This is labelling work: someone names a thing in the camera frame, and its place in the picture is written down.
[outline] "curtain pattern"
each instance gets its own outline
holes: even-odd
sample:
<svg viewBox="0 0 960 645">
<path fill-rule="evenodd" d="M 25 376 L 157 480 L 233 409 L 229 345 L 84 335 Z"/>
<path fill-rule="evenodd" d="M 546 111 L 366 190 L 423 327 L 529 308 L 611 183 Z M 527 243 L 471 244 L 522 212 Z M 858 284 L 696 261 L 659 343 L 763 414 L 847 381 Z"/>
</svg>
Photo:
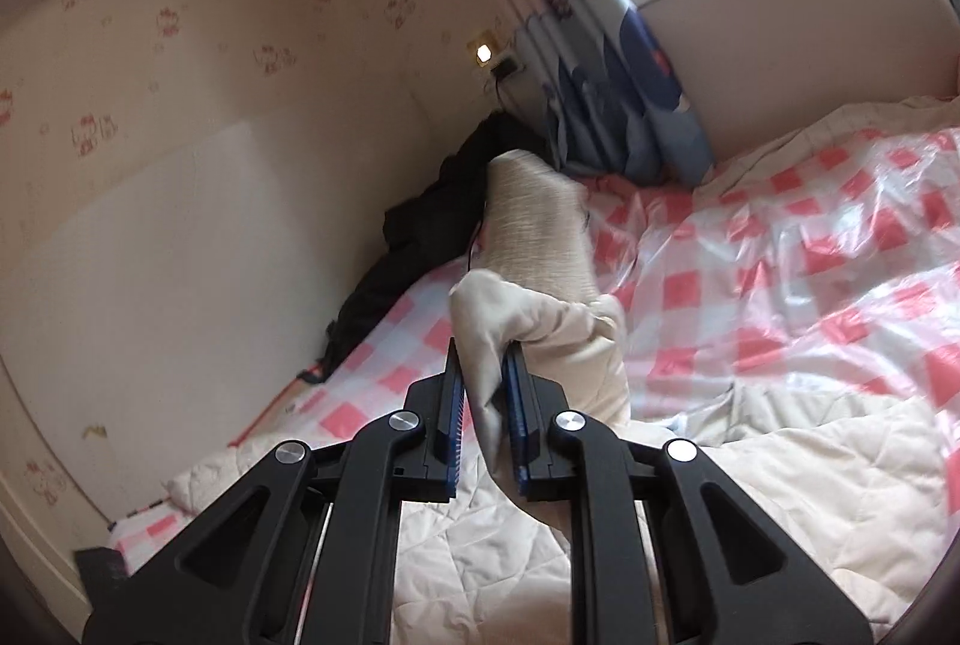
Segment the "curtain pattern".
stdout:
<svg viewBox="0 0 960 645">
<path fill-rule="evenodd" d="M 680 82 L 631 0 L 498 0 L 544 88 L 556 167 L 693 187 L 712 150 Z"/>
</svg>

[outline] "bed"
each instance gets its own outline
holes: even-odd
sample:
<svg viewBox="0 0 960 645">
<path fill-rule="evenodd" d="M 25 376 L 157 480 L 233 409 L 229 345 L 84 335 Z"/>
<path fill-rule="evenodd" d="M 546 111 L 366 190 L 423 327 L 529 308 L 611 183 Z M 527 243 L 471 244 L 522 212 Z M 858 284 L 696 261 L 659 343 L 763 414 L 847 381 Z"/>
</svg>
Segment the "bed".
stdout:
<svg viewBox="0 0 960 645">
<path fill-rule="evenodd" d="M 690 194 L 587 181 L 600 287 L 627 317 L 624 359 L 634 418 L 678 433 L 692 410 L 733 386 L 756 392 L 843 389 L 936 410 L 947 481 L 942 544 L 960 511 L 960 98 L 843 107 L 719 167 Z M 171 500 L 115 525 L 112 546 L 136 571 L 277 437 L 349 439 L 402 404 L 414 380 L 443 369 L 448 292 L 467 260 L 417 283 L 323 386 L 271 410 L 253 435 L 168 485 Z M 495 578 L 470 558 L 498 533 L 529 545 Z M 424 545 L 442 549 L 424 552 Z M 418 581 L 403 555 L 419 550 Z M 555 535 L 484 478 L 469 417 L 456 502 L 410 506 L 398 550 L 395 640 L 565 635 L 568 559 Z M 429 565 L 424 562 L 438 562 Z M 460 607 L 452 599 L 463 600 Z M 538 605 L 536 614 L 528 614 Z M 419 632 L 411 638 L 411 632 Z"/>
</svg>

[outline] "blue and pink curtain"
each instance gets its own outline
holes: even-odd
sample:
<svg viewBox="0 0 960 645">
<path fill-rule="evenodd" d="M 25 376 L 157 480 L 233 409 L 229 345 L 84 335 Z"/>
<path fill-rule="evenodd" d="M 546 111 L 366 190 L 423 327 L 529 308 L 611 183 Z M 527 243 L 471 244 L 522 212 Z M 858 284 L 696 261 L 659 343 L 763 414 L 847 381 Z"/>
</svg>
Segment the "blue and pink curtain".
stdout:
<svg viewBox="0 0 960 645">
<path fill-rule="evenodd" d="M 664 51 L 631 0 L 498 0 L 547 100 L 556 167 L 694 187 L 713 163 Z"/>
</svg>

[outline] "checkered sheet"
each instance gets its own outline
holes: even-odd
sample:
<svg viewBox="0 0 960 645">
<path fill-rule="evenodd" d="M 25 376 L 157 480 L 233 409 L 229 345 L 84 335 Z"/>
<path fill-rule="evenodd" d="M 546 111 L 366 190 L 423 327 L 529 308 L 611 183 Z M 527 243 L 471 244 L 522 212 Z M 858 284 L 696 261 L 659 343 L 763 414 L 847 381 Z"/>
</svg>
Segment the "checkered sheet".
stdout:
<svg viewBox="0 0 960 645">
<path fill-rule="evenodd" d="M 958 145 L 960 129 L 866 128 L 723 194 L 590 182 L 600 287 L 626 310 L 634 417 L 675 415 L 737 380 L 923 394 L 939 410 L 955 522 Z M 448 292 L 465 266 L 409 290 L 325 385 L 288 405 L 284 429 L 349 439 L 441 371 Z M 136 570 L 188 521 L 156 506 L 117 524 L 112 546 Z"/>
</svg>

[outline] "silver screw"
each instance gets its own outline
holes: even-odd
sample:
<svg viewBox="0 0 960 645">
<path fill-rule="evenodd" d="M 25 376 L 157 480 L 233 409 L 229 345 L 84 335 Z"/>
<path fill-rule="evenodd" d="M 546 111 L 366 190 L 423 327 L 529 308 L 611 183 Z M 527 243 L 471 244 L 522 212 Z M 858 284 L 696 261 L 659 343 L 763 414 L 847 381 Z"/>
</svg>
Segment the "silver screw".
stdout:
<svg viewBox="0 0 960 645">
<path fill-rule="evenodd" d="M 697 445 L 686 439 L 675 439 L 666 446 L 666 453 L 674 461 L 686 463 L 697 457 Z"/>
<path fill-rule="evenodd" d="M 280 463 L 300 463 L 306 455 L 306 448 L 299 442 L 283 442 L 274 455 Z"/>
<path fill-rule="evenodd" d="M 573 410 L 560 413 L 553 419 L 564 431 L 579 431 L 587 425 L 587 418 L 584 418 L 580 413 L 573 412 Z"/>
<path fill-rule="evenodd" d="M 394 431 L 413 431 L 416 426 L 419 426 L 419 417 L 409 410 L 390 415 L 390 427 Z"/>
</svg>

